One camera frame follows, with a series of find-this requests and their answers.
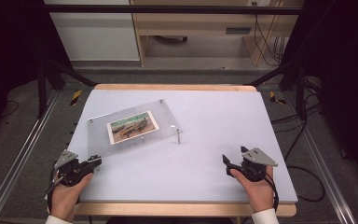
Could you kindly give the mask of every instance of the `wooden table edge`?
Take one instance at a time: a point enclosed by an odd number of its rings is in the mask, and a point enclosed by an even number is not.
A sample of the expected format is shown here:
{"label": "wooden table edge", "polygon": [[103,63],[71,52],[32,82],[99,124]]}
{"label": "wooden table edge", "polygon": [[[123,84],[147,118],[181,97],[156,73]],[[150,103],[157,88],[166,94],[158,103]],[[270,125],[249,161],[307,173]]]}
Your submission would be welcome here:
{"label": "wooden table edge", "polygon": [[[246,203],[80,203],[76,214],[84,216],[128,217],[250,217]],[[280,203],[277,217],[296,214],[294,203]]]}

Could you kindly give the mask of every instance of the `table surface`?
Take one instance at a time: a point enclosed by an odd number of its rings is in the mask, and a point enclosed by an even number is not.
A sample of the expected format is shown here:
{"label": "table surface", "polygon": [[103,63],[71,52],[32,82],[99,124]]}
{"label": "table surface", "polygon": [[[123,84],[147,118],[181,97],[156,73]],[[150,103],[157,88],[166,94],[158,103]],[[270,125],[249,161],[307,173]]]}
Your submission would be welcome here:
{"label": "table surface", "polygon": [[296,193],[259,92],[253,87],[100,85],[89,95],[68,147],[86,160],[87,120],[164,99],[179,122],[181,144],[170,136],[103,158],[81,195],[79,215],[250,216],[238,182],[226,175],[222,154],[239,164],[240,146],[259,147],[279,166],[277,215],[296,213]]}

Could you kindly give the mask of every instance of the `picture frame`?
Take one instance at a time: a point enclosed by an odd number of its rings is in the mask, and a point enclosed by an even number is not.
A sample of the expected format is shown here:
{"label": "picture frame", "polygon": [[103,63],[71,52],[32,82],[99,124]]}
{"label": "picture frame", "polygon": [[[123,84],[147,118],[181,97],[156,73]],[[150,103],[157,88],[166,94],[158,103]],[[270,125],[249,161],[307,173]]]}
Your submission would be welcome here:
{"label": "picture frame", "polygon": [[111,145],[152,133],[159,129],[151,111],[106,124]]}

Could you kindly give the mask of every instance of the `hand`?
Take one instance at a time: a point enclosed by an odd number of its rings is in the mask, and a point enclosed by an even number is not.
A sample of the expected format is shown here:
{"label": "hand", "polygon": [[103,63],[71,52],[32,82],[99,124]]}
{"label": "hand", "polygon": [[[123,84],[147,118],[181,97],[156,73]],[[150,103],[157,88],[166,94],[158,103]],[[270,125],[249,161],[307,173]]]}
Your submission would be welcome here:
{"label": "hand", "polygon": [[[274,191],[266,180],[263,179],[258,182],[252,182],[237,170],[231,169],[230,172],[238,180],[238,182],[240,182],[248,194],[254,213],[273,208]],[[266,172],[269,176],[272,176],[272,166],[267,166]]]}
{"label": "hand", "polygon": [[91,179],[92,174],[88,174],[73,187],[57,185],[53,190],[51,215],[67,222],[73,222],[77,198]]}

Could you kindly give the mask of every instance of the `sleeve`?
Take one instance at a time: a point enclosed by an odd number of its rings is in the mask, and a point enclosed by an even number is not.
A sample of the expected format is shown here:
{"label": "sleeve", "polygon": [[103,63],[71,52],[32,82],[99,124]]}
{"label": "sleeve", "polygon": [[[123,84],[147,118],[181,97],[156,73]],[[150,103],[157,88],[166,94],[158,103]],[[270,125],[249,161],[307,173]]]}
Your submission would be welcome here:
{"label": "sleeve", "polygon": [[252,220],[255,224],[278,224],[278,219],[273,208],[254,213]]}
{"label": "sleeve", "polygon": [[46,224],[71,224],[71,223],[61,220],[54,216],[48,216],[48,220],[46,220]]}

